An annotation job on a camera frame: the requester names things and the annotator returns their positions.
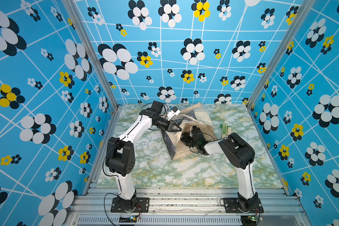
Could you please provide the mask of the left circuit board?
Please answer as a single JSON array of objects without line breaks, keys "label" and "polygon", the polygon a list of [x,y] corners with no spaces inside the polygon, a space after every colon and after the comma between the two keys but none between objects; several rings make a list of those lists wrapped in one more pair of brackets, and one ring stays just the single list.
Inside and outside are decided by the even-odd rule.
[{"label": "left circuit board", "polygon": [[119,223],[137,223],[137,216],[120,216]]}]

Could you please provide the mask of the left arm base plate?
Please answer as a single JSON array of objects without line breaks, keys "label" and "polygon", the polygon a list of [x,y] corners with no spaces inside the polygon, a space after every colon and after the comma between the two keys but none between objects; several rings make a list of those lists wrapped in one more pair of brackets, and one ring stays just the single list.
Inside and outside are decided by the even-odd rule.
[{"label": "left arm base plate", "polygon": [[112,213],[148,213],[150,198],[133,198],[124,200],[120,197],[112,199],[110,212]]}]

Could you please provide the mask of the aluminium frame rail base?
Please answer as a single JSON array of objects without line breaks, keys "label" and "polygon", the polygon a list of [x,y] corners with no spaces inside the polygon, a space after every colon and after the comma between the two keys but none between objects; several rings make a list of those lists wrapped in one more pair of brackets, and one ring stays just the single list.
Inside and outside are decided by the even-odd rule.
[{"label": "aluminium frame rail base", "polygon": [[[254,216],[256,226],[309,226],[299,198],[283,189],[258,190],[264,213],[226,213],[222,198],[237,198],[234,188],[139,188],[137,197],[150,198],[148,213],[112,213],[116,191],[92,188],[78,196],[68,226],[242,226],[241,216]],[[119,223],[120,216],[137,216],[137,223]]]}]

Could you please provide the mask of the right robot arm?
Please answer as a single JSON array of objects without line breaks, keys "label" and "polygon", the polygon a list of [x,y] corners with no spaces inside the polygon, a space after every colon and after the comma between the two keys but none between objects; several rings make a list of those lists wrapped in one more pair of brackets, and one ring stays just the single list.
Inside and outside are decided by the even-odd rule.
[{"label": "right robot arm", "polygon": [[187,147],[196,148],[198,153],[202,155],[223,153],[231,165],[235,167],[238,180],[238,198],[233,202],[230,202],[228,198],[223,199],[223,206],[226,207],[227,212],[231,212],[229,208],[243,213],[249,213],[253,210],[257,213],[264,212],[253,182],[252,167],[255,151],[238,134],[231,133],[227,137],[207,141],[201,129],[193,126],[192,131],[184,133],[180,140]]}]

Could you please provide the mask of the left aluminium corner post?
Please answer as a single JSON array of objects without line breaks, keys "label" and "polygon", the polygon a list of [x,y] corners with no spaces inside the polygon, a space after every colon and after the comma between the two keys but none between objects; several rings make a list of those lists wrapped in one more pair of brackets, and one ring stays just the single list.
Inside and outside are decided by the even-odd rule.
[{"label": "left aluminium corner post", "polygon": [[92,63],[93,68],[95,69],[99,81],[102,84],[104,91],[106,92],[108,99],[114,109],[114,112],[116,112],[118,110],[118,103],[115,99],[115,96],[113,94],[113,92],[111,91],[111,88],[109,86],[109,82],[104,74],[103,68],[100,65],[99,59],[95,53],[94,47],[90,42],[89,36],[87,34],[87,31],[85,30],[85,26],[84,23],[82,22],[81,18],[80,18],[80,14],[79,11],[76,9],[75,3],[74,1],[70,1],[70,0],[63,0],[63,4],[71,18],[71,20],[73,21],[75,27],[76,27],[76,31],[78,33],[78,36],[80,38],[80,40],[82,41],[82,44],[88,54],[88,57]]}]

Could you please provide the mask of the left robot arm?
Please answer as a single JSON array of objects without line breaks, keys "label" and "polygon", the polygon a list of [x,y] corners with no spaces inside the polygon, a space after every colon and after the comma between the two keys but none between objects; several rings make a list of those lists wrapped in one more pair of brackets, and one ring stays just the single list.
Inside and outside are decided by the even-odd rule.
[{"label": "left robot arm", "polygon": [[173,120],[180,110],[168,107],[165,113],[162,113],[164,107],[164,103],[154,101],[149,108],[140,111],[129,129],[118,137],[111,137],[107,142],[102,171],[105,176],[116,180],[119,193],[112,202],[114,208],[130,212],[139,206],[131,172],[136,162],[134,146],[144,133],[152,126],[166,132],[182,131]]}]

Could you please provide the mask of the aluminium corner post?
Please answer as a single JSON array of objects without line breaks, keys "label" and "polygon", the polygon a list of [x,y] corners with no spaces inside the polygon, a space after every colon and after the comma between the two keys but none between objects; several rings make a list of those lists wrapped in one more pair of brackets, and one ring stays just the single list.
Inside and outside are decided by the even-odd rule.
[{"label": "aluminium corner post", "polygon": [[114,112],[116,112],[118,110],[118,103],[115,99],[115,96],[113,94],[113,92],[111,91],[111,88],[109,86],[109,82],[104,74],[103,68],[100,65],[99,59],[95,53],[94,47],[90,42],[89,36],[87,34],[87,31],[85,30],[85,26],[84,23],[82,22],[81,18],[80,18],[80,14],[79,11],[76,9],[75,3],[74,1],[70,1],[70,0],[63,0],[63,4],[71,18],[71,20],[73,21],[75,27],[76,27],[76,31],[78,33],[78,36],[80,38],[80,40],[82,41],[82,44],[88,54],[88,57],[92,63],[93,68],[95,69],[99,81],[102,84],[104,91],[106,92],[108,99],[114,109]]},{"label": "aluminium corner post", "polygon": [[269,65],[266,68],[266,71],[264,75],[260,78],[257,86],[255,87],[251,97],[249,98],[249,102],[246,105],[247,109],[250,111],[251,107],[257,100],[257,98],[260,96],[261,90],[263,89],[265,83],[270,78],[272,72],[276,68],[276,66],[279,64],[281,58],[283,57],[283,54],[285,53],[288,45],[293,40],[294,36],[304,23],[307,15],[309,14],[311,8],[315,4],[316,0],[306,0],[303,1],[302,5],[299,8],[299,12],[293,21],[293,23],[290,25],[289,29],[285,33],[282,41],[280,42],[278,48],[276,49],[274,55],[272,56]]}]

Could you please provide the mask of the beige canvas tote bag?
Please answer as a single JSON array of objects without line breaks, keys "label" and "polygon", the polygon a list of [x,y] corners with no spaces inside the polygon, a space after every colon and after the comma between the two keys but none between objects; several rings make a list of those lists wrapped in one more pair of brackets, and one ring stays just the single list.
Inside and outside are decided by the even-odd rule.
[{"label": "beige canvas tote bag", "polygon": [[209,113],[201,103],[181,109],[172,118],[181,128],[179,132],[161,131],[162,138],[171,160],[191,153],[208,155],[205,145],[217,140]]}]

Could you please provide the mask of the circuit board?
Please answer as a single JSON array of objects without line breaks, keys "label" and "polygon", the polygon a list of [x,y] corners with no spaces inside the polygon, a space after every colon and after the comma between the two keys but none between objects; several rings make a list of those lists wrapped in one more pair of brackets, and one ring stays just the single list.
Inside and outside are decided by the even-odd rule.
[{"label": "circuit board", "polygon": [[243,226],[256,226],[257,220],[254,216],[241,216]]},{"label": "circuit board", "polygon": [[137,216],[120,216],[119,223],[137,223]]}]

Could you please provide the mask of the right circuit board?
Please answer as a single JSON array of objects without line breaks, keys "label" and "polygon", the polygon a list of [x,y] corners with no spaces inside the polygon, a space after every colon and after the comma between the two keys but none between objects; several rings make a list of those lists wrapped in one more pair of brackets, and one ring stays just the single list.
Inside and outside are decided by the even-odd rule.
[{"label": "right circuit board", "polygon": [[257,220],[254,216],[241,216],[243,226],[256,226]]}]

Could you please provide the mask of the right aluminium corner post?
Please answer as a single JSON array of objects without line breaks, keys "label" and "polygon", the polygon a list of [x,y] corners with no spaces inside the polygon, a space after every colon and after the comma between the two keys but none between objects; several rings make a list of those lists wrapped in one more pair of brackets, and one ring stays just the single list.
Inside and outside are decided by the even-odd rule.
[{"label": "right aluminium corner post", "polygon": [[249,102],[246,105],[247,109],[250,111],[251,107],[257,100],[257,98],[260,96],[261,90],[263,89],[265,83],[270,78],[272,72],[276,68],[276,66],[279,64],[281,58],[283,57],[283,54],[285,53],[288,45],[293,40],[294,36],[304,23],[307,15],[309,14],[311,8],[315,4],[316,0],[306,0],[303,1],[302,5],[299,8],[299,12],[293,21],[293,23],[290,25],[289,29],[285,33],[282,41],[280,42],[278,48],[276,49],[274,55],[272,56],[269,65],[266,68],[266,71],[264,75],[260,78],[257,86],[255,87],[251,97],[249,98]]}]

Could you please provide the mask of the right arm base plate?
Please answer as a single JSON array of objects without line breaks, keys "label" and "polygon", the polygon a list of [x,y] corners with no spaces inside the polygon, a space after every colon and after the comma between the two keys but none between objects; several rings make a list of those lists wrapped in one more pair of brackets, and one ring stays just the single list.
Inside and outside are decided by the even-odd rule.
[{"label": "right arm base plate", "polygon": [[242,198],[222,198],[220,205],[225,208],[226,213],[264,213],[263,205],[256,196],[248,200]]}]

